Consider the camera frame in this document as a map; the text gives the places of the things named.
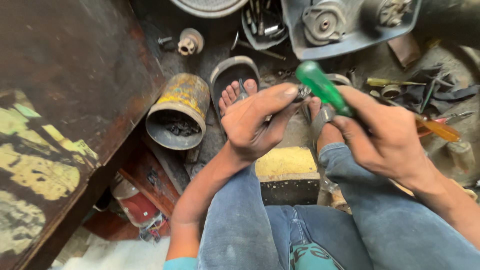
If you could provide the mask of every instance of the fingernail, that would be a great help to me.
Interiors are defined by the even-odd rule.
[[[345,124],[347,123],[347,120],[342,117],[342,116],[335,116],[333,118],[333,123],[335,124],[335,126],[337,126],[339,129],[342,129]]]
[[[293,95],[293,94],[296,95],[297,93],[298,93],[298,89],[296,87],[291,87],[291,88],[289,88],[285,91],[285,94],[288,95],[288,96]]]

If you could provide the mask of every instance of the blue jeans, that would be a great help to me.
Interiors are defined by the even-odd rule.
[[[235,174],[208,209],[198,269],[288,270],[292,245],[315,242],[346,270],[480,269],[480,252],[442,218],[332,143],[319,161],[353,216],[311,206],[263,206],[254,166]]]

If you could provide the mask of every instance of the hand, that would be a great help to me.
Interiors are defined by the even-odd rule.
[[[334,117],[335,126],[342,132],[360,166],[389,177],[412,191],[420,185],[428,185],[435,178],[437,170],[423,152],[412,112],[402,107],[381,105],[348,86],[337,88],[373,135],[367,137],[351,118]]]
[[[289,119],[303,104],[292,103],[297,85],[283,83],[241,100],[225,111],[222,125],[234,153],[248,165],[266,154],[283,139]],[[270,121],[265,119],[272,115]]]

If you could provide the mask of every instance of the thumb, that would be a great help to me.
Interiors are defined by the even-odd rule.
[[[360,166],[368,168],[371,164],[383,162],[382,156],[355,120],[345,116],[335,116],[333,124],[348,142],[353,158]]]

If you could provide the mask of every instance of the forearm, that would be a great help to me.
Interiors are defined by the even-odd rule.
[[[415,196],[428,208],[454,227],[480,249],[480,207],[463,189],[443,176],[431,164],[435,177],[432,184],[412,190]]]
[[[207,211],[215,193],[236,172],[248,166],[236,159],[227,142],[220,152],[194,177],[178,200],[172,223],[198,223]]]
[[[170,221],[170,246],[166,260],[196,258],[200,245],[200,220],[218,190],[236,172],[248,166],[237,160],[227,142],[194,177],[177,202]]]

